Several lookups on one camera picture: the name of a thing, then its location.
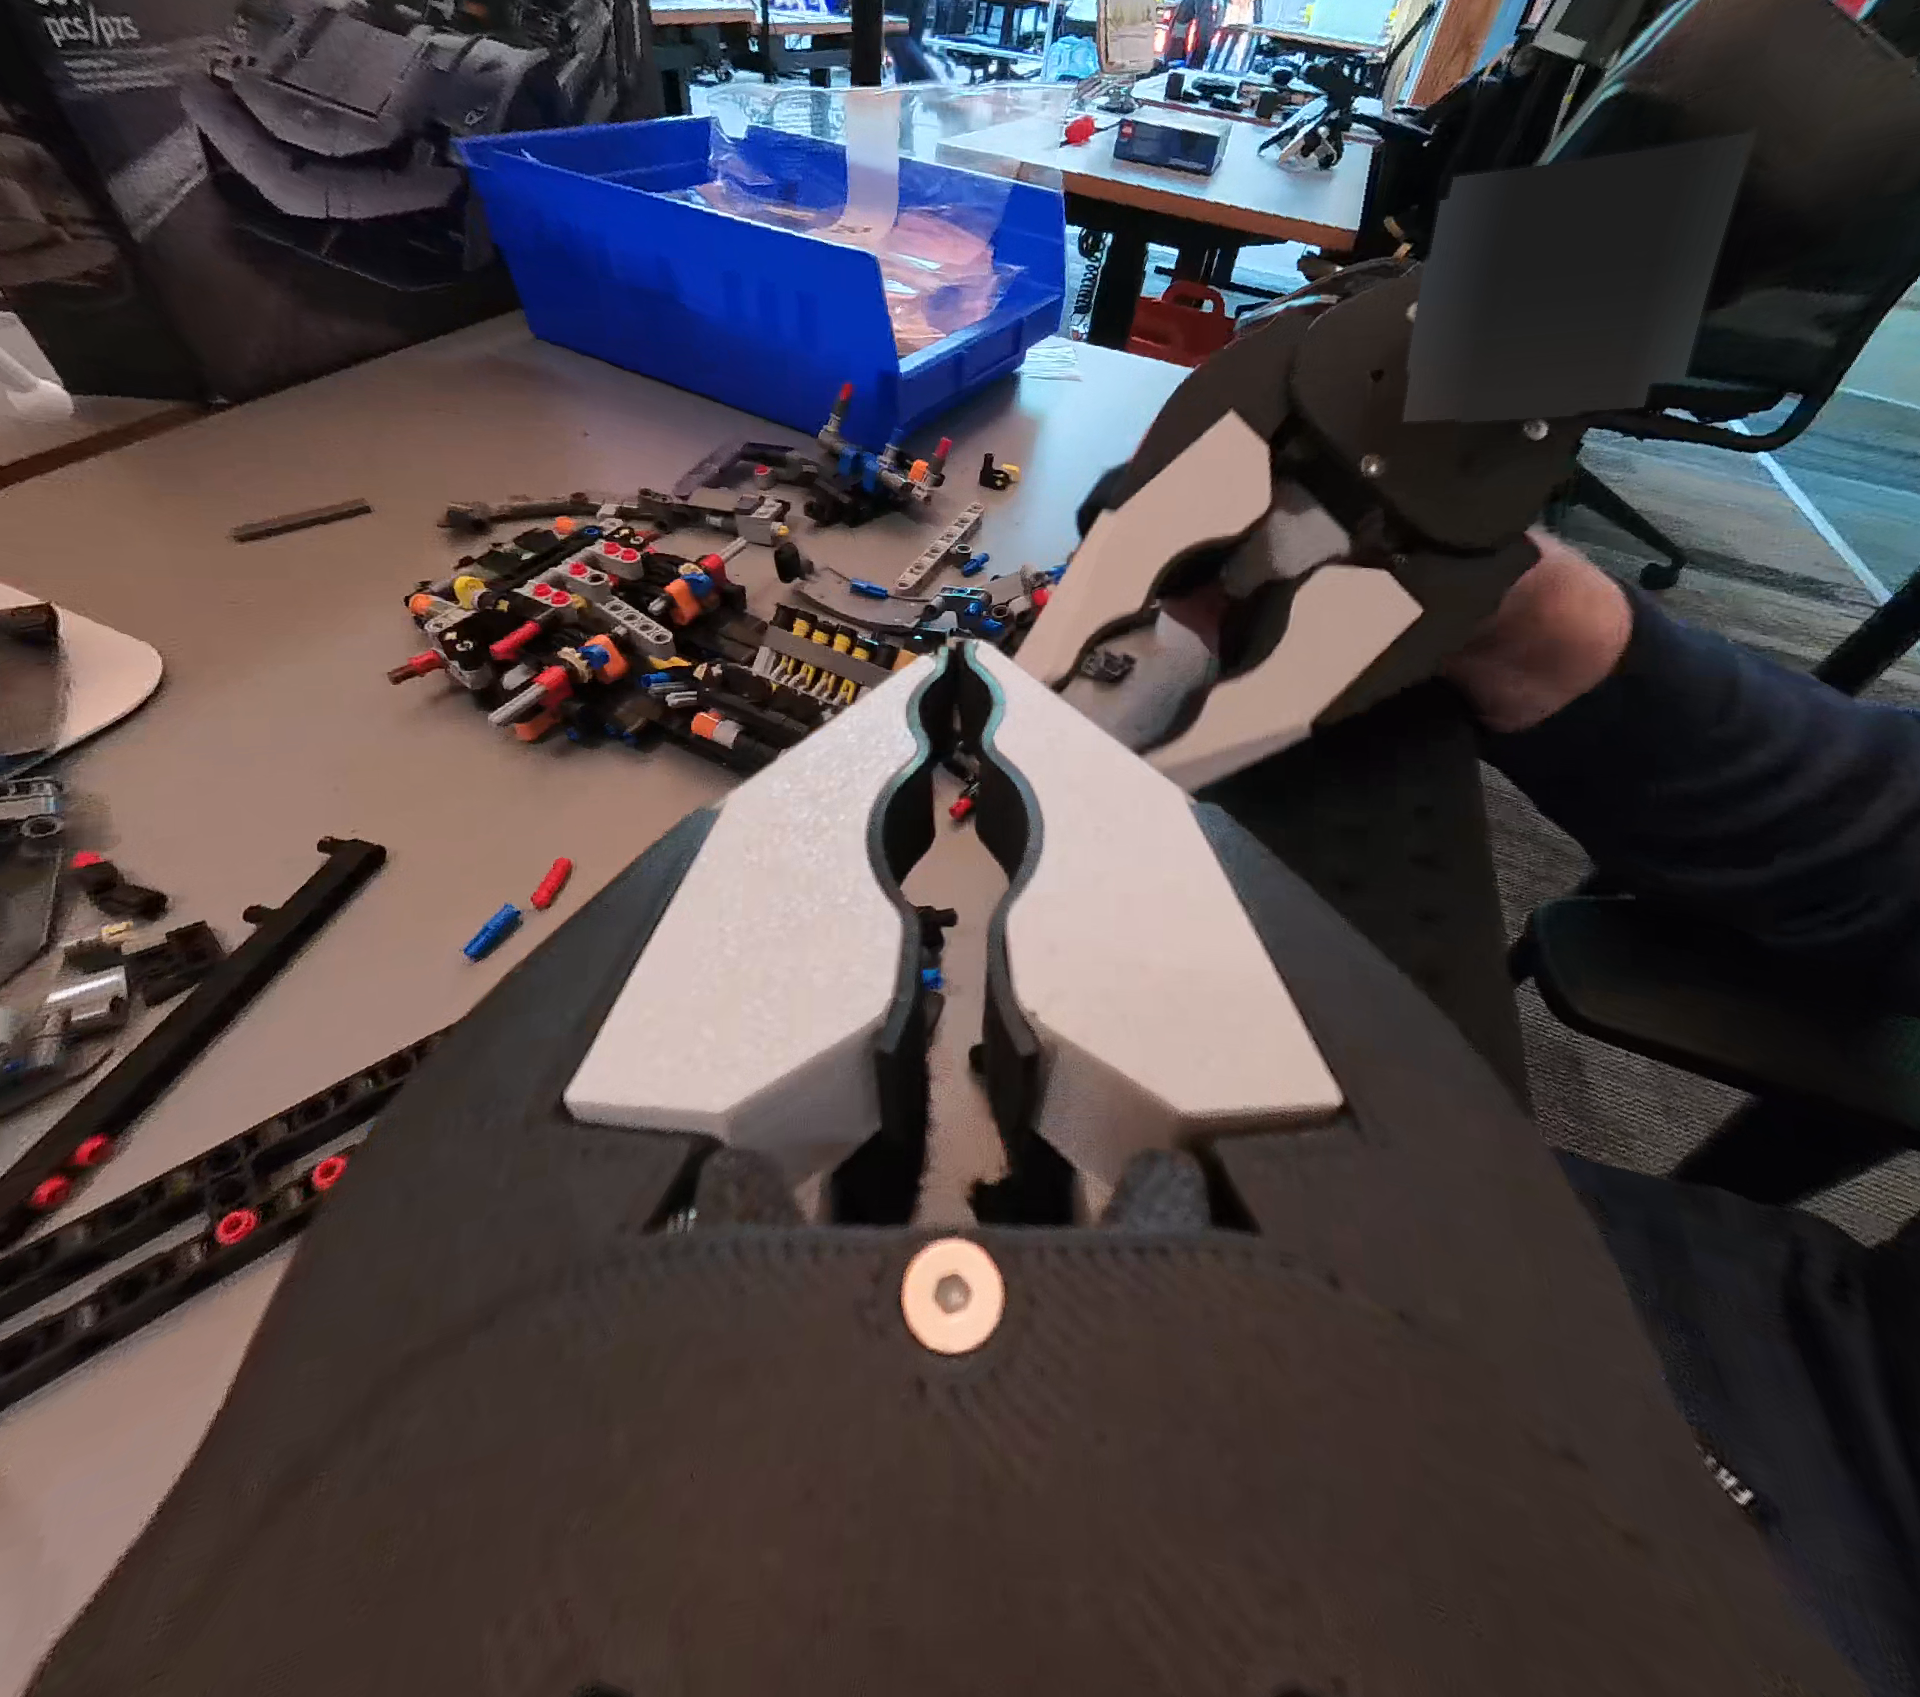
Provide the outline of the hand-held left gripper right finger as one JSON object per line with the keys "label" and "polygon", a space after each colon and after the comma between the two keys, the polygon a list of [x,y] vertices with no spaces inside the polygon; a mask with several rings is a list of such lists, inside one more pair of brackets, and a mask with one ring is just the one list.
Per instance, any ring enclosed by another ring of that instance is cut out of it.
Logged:
{"label": "hand-held left gripper right finger", "polygon": [[1346,1110],[1194,798],[1000,650],[961,649],[986,928],[976,1076],[1004,1174],[989,1226],[1071,1226],[1144,1156]]}

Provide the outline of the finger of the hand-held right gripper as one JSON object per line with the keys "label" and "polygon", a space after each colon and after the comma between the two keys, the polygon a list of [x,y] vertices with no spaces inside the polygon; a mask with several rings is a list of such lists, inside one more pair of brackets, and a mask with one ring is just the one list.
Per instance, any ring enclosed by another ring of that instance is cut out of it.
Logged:
{"label": "finger of the hand-held right gripper", "polygon": [[1149,751],[1149,766],[1199,792],[1292,749],[1422,612],[1380,569],[1314,569],[1292,593],[1278,644],[1220,681],[1181,735]]}
{"label": "finger of the hand-held right gripper", "polygon": [[1045,687],[1065,684],[1092,642],[1155,600],[1177,565],[1236,547],[1272,506],[1272,462],[1266,436],[1241,414],[1222,414],[1094,519],[1021,644],[1018,667]]}

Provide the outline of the black lego frame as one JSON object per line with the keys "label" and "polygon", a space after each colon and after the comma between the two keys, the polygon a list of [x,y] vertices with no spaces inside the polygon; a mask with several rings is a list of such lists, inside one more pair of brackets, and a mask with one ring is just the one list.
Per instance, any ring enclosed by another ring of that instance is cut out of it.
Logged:
{"label": "black lego frame", "polygon": [[294,1244],[448,1029],[2,1255],[2,1410]]}

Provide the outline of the light grey lego beam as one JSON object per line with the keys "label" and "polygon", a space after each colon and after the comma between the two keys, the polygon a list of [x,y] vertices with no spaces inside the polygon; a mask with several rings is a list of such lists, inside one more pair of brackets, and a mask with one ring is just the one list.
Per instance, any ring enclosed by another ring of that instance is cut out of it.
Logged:
{"label": "light grey lego beam", "polygon": [[965,565],[975,555],[975,541],[984,516],[986,506],[983,502],[973,502],[959,511],[902,569],[892,587],[892,596],[916,596],[933,584],[947,567]]}

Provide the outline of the blue grey lego piston assembly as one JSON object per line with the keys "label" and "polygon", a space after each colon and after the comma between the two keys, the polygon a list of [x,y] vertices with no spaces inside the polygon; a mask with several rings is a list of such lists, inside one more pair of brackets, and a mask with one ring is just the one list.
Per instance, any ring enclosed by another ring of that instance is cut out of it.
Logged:
{"label": "blue grey lego piston assembly", "polygon": [[910,456],[902,432],[878,451],[857,446],[847,436],[853,392],[853,382],[840,382],[828,420],[812,438],[812,476],[802,509],[819,527],[859,529],[882,515],[916,515],[947,482],[951,436],[942,436],[930,456]]}

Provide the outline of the grey lego panel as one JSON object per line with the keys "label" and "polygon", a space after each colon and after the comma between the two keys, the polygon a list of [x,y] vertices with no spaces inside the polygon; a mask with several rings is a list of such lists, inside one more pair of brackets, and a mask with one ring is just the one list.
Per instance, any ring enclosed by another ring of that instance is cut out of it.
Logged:
{"label": "grey lego panel", "polygon": [[924,600],[892,596],[886,591],[871,596],[849,583],[820,579],[795,580],[786,591],[797,606],[878,636],[919,635],[929,622],[930,606]]}

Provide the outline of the multicolour lego chassis assembly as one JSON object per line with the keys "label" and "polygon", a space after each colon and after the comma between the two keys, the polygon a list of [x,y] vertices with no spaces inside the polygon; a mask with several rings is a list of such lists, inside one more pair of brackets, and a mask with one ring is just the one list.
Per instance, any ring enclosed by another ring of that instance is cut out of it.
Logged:
{"label": "multicolour lego chassis assembly", "polygon": [[522,744],[666,744],[759,773],[933,655],[919,624],[757,611],[736,547],[685,555],[625,513],[525,516],[404,603],[394,689],[462,697]]}

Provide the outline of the dark blue lego panel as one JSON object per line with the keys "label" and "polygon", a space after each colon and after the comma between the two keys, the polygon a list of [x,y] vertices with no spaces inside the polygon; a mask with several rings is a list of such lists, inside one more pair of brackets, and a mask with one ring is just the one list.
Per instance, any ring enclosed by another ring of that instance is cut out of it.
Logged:
{"label": "dark blue lego panel", "polygon": [[693,501],[703,489],[735,487],[743,478],[752,480],[764,475],[766,480],[778,480],[788,475],[795,453],[791,443],[736,438],[713,449],[670,487],[670,493],[680,501]]}

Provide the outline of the dark grey lego driveshaft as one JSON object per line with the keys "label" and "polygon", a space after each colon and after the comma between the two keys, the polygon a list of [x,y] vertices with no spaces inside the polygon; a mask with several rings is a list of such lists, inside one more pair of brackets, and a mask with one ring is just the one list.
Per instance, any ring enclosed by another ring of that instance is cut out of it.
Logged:
{"label": "dark grey lego driveshaft", "polygon": [[516,497],[506,501],[459,501],[450,502],[436,521],[439,531],[446,534],[489,534],[505,527],[533,525],[559,527],[575,531],[580,521],[586,525],[618,525],[636,516],[632,505],[620,499],[600,499],[585,490],[566,493],[554,499]]}

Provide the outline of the grey lego subassembly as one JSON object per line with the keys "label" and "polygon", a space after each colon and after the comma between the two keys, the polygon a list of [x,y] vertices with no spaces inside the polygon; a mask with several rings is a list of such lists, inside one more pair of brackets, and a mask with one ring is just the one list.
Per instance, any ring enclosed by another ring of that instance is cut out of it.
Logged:
{"label": "grey lego subassembly", "polygon": [[99,1063],[83,1055],[130,1015],[127,971],[133,925],[124,919],[54,944],[66,877],[66,798],[50,777],[17,777],[2,789],[2,981],[20,981],[53,957],[43,996],[5,1005],[2,1108],[6,1116],[50,1097]]}

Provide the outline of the clear plastic bag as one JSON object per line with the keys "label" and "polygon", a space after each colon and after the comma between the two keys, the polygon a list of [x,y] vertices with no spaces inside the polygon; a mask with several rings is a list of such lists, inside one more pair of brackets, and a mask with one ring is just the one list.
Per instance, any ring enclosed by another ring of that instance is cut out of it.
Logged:
{"label": "clear plastic bag", "polygon": [[998,314],[1061,336],[1066,214],[1055,178],[952,158],[966,106],[921,87],[715,97],[687,203],[877,261],[902,363]]}

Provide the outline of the blue storage bin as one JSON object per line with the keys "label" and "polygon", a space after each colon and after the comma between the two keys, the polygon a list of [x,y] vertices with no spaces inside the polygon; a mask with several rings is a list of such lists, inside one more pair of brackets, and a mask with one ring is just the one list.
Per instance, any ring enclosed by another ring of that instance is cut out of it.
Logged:
{"label": "blue storage bin", "polygon": [[816,434],[853,382],[844,434],[871,451],[930,436],[1021,370],[998,314],[902,363],[877,261],[708,212],[708,115],[472,136],[471,195],[541,340]]}

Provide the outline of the person's dark blue trousers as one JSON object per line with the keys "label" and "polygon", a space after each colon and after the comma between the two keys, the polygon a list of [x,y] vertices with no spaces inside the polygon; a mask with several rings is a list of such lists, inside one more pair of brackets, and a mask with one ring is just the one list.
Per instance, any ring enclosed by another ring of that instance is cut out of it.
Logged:
{"label": "person's dark blue trousers", "polygon": [[1724,1494],[1870,1693],[1918,1691],[1918,1222],[1557,1162]]}

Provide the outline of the white book stand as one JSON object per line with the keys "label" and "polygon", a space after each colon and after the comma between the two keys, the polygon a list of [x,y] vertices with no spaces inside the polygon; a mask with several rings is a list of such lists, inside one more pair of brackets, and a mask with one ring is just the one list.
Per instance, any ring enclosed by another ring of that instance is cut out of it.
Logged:
{"label": "white book stand", "polygon": [[140,711],[164,681],[156,649],[2,584],[2,774],[53,765]]}

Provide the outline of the dark printed cardboard box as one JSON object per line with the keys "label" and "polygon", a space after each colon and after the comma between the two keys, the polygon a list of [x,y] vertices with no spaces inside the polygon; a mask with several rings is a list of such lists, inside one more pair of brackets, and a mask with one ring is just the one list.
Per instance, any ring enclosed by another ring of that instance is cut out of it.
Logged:
{"label": "dark printed cardboard box", "polygon": [[239,402],[516,305],[468,142],[660,113],[651,0],[5,0],[5,310]]}

